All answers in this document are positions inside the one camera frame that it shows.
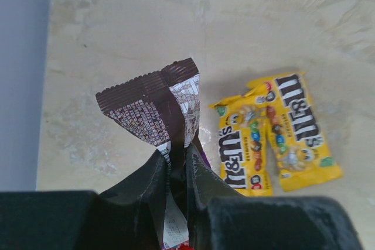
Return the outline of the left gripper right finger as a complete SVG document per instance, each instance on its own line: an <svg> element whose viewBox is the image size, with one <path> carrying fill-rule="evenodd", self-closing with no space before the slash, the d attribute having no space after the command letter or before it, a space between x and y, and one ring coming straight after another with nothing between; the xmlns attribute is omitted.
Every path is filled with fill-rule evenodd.
<svg viewBox="0 0 375 250"><path fill-rule="evenodd" d="M195 145L186 152L187 225L193 249L362 249L347 212L329 197L245 197Z"/></svg>

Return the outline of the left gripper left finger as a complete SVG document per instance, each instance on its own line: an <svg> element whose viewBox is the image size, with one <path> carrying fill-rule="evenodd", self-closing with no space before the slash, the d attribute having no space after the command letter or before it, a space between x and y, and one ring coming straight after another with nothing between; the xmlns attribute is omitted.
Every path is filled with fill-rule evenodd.
<svg viewBox="0 0 375 250"><path fill-rule="evenodd" d="M166 164L155 152L102 193L1 194L2 249L161 249Z"/></svg>

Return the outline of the yellow m&m's packet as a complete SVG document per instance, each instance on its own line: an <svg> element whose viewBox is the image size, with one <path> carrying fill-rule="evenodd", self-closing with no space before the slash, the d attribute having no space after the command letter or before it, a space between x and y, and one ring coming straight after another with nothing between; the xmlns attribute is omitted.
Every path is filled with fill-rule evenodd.
<svg viewBox="0 0 375 250"><path fill-rule="evenodd" d="M267 137L277 160L283 191L323 184L342 177L313 110L301 71L258 78L249 89L264 85Z"/></svg>
<svg viewBox="0 0 375 250"><path fill-rule="evenodd" d="M263 84L244 95L226 97L210 108L219 115L220 177L244 196L273 194L267 166L267 117Z"/></svg>

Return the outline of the brown purple candy wrapper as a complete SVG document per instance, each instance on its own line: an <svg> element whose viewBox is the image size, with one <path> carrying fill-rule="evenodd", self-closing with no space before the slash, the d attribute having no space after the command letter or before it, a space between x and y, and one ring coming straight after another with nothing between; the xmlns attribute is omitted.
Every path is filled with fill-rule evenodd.
<svg viewBox="0 0 375 250"><path fill-rule="evenodd" d="M193 59L135 77L96 94L101 112L138 139L154 146L166 163L163 248L189 244L186 219L186 151L198 140L199 71Z"/></svg>

